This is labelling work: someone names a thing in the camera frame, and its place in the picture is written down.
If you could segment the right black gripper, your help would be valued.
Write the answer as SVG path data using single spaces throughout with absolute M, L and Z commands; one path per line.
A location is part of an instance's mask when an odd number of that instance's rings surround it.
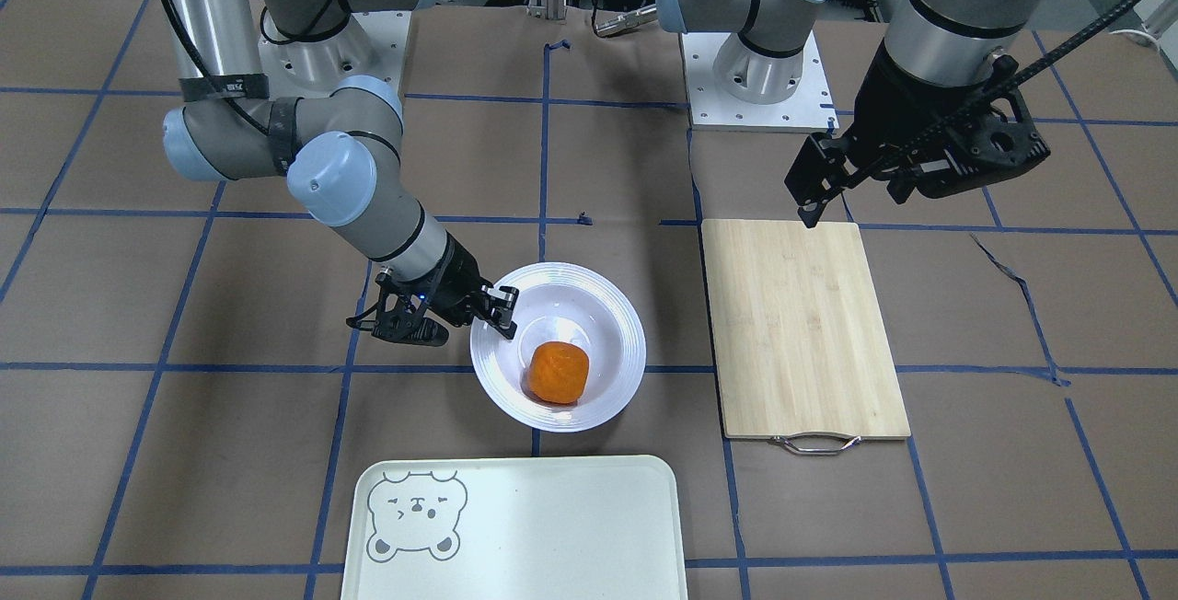
M 377 285 L 404 294 L 413 306 L 424 306 L 425 315 L 434 312 L 454 327 L 471 325 L 483 319 L 505 339 L 514 339 L 517 324 L 512 321 L 518 303 L 518 290 L 496 288 L 479 276 L 479 265 L 454 237 L 446 239 L 439 263 L 418 281 L 397 281 L 391 269 L 375 278 Z

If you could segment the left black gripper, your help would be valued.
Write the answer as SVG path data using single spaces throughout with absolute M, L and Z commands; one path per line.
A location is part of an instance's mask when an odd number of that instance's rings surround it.
M 880 45 L 841 137 L 809 134 L 785 177 L 798 215 L 816 228 L 826 204 L 867 178 L 887 182 L 893 202 L 918 191 L 945 198 L 1039 167 L 1048 144 L 1019 87 L 1048 68 L 1012 57 L 984 62 L 979 84 L 946 87 L 909 75 Z

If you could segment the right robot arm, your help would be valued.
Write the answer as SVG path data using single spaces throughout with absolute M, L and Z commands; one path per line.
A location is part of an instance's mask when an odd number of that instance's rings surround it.
M 377 299 L 346 319 L 375 339 L 442 347 L 483 319 L 516 335 L 518 290 L 401 182 L 401 95 L 372 75 L 358 17 L 434 0 L 160 0 L 184 104 L 163 121 L 168 164 L 196 182 L 282 178 L 307 215 L 377 264 Z

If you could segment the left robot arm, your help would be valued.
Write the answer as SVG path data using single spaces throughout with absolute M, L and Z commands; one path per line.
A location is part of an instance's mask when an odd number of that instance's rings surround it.
M 803 72 L 803 48 L 827 0 L 656 0 L 671 33 L 719 31 L 721 86 L 750 104 L 777 103 Z M 1120 0 L 1027 66 L 1010 45 L 1043 0 L 902 0 L 854 103 L 851 127 L 808 136 L 786 174 L 805 225 L 843 190 L 886 182 L 904 204 L 945 198 L 1039 167 L 1048 144 L 1020 86 L 1106 29 L 1141 0 Z

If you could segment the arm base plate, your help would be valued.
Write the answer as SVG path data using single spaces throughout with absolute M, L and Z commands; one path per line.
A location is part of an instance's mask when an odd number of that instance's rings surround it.
M 320 131 L 383 132 L 390 107 L 405 116 L 401 99 L 410 42 L 409 9 L 357 13 L 345 29 L 317 42 L 290 42 L 262 9 L 258 41 L 269 92 L 249 92 L 240 106 L 257 121 L 262 99 L 300 99 L 297 121 L 306 134 Z
M 816 37 L 801 53 L 769 58 L 733 33 L 680 37 L 691 127 L 696 131 L 812 133 L 838 130 Z

